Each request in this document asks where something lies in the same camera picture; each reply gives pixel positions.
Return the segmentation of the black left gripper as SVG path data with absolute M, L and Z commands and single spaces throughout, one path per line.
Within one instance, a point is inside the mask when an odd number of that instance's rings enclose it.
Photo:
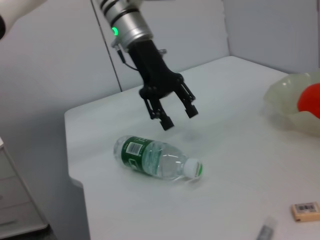
M 133 43 L 128 53 L 143 79 L 143 88 L 139 94 L 152 120 L 159 119 L 165 131 L 174 127 L 159 100 L 172 92 L 181 100 L 190 119 L 198 114 L 193 105 L 196 97 L 183 81 L 182 75 L 167 67 L 152 40 Z

